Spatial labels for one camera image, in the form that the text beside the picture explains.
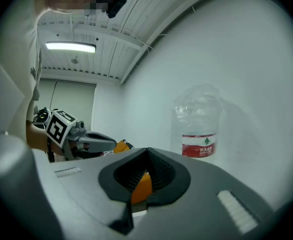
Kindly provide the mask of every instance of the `ceiling light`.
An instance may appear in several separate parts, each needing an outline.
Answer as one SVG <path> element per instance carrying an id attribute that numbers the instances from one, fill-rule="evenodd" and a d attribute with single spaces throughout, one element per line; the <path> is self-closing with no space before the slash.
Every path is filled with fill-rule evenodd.
<path id="1" fill-rule="evenodd" d="M 49 50 L 71 50 L 87 53 L 95 53 L 97 46 L 95 44 L 84 42 L 68 42 L 68 41 L 53 41 L 46 42 L 46 47 Z"/>

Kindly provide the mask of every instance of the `light fixture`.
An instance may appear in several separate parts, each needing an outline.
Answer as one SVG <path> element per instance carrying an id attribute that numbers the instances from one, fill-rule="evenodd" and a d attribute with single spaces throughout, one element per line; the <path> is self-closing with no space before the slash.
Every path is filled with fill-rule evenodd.
<path id="1" fill-rule="evenodd" d="M 95 44 L 85 42 L 69 42 L 69 41 L 52 41 L 46 42 L 46 47 L 49 50 L 71 50 L 87 53 L 95 53 L 97 46 Z"/>

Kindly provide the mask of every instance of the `ceiling beam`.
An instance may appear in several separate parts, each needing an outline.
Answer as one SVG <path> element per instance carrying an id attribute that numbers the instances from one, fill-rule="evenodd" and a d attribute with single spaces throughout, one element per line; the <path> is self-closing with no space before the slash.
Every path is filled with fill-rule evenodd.
<path id="1" fill-rule="evenodd" d="M 178 17 L 180 16 L 185 10 L 193 6 L 195 3 L 199 2 L 200 0 L 178 0 L 174 3 L 174 5 L 177 5 L 173 11 L 173 6 L 170 6 L 170 8 L 165 11 L 162 14 L 162 17 L 159 18 L 157 29 L 153 32 L 153 34 L 149 37 L 149 39 L 145 42 L 146 44 L 152 44 L 156 38 Z M 148 50 L 149 45 L 143 45 L 143 48 L 140 50 L 140 52 L 136 55 L 134 60 L 132 61 L 131 65 L 126 70 L 122 80 L 121 85 L 124 83 L 124 81 L 127 79 L 128 75 L 132 71 L 132 69 L 135 67 L 136 63 L 140 60 L 140 58 L 143 56 L 143 54 Z"/>
<path id="2" fill-rule="evenodd" d="M 88 35 L 88 36 L 96 36 L 99 35 L 101 38 L 109 39 L 114 42 L 123 43 L 127 46 L 130 46 L 136 50 L 142 50 L 143 44 L 138 41 L 136 38 L 133 38 L 129 35 L 120 33 L 118 31 L 114 31 L 112 29 L 107 29 L 99 26 L 93 25 L 85 25 L 85 24 L 77 24 L 74 26 L 73 24 L 73 33 Z M 59 33 L 70 33 L 70 24 L 69 23 L 55 23 L 55 24 L 44 24 L 37 26 L 38 32 L 43 31 L 52 31 Z"/>
<path id="3" fill-rule="evenodd" d="M 120 79 L 65 69 L 42 68 L 41 79 L 64 80 L 92 85 L 105 81 L 120 85 Z"/>

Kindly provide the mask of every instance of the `person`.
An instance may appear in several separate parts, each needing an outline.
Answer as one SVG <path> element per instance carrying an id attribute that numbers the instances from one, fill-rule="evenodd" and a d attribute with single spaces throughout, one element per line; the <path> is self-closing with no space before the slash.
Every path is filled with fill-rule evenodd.
<path id="1" fill-rule="evenodd" d="M 0 65 L 24 95 L 8 129 L 30 148 L 48 151 L 45 130 L 32 125 L 34 101 L 39 100 L 38 86 L 42 70 L 42 52 L 37 34 L 40 17 L 53 11 L 63 14 L 105 9 L 99 0 L 14 0 L 0 19 Z M 54 142 L 51 150 L 62 155 Z"/>

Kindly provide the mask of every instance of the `wall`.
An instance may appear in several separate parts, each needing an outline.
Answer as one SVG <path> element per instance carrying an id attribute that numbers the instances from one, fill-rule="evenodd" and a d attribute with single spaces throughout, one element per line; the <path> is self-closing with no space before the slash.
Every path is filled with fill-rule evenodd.
<path id="1" fill-rule="evenodd" d="M 274 209 L 293 198 L 293 22 L 269 0 L 209 0 L 171 29 L 124 86 L 124 134 L 170 149 L 171 108 L 210 83 L 223 107 L 214 163 Z"/>
<path id="2" fill-rule="evenodd" d="M 123 88 L 119 84 L 98 81 L 95 88 L 91 129 L 117 142 L 123 134 Z"/>

